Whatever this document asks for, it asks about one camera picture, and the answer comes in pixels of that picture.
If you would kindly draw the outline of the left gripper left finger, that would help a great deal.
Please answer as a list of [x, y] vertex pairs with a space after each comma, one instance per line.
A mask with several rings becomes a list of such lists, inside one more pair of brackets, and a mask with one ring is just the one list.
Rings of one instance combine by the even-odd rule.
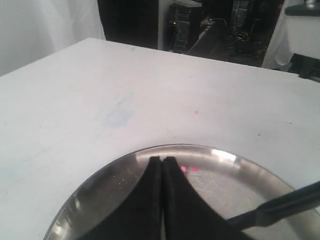
[[159, 240], [162, 203], [162, 161], [153, 156], [127, 198], [82, 239]]

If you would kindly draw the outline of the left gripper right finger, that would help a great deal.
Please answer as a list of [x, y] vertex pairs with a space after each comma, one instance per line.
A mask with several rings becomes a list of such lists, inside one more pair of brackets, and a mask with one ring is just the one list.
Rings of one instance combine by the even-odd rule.
[[249, 240], [216, 213], [189, 183], [177, 160], [162, 161], [164, 229], [167, 240]]

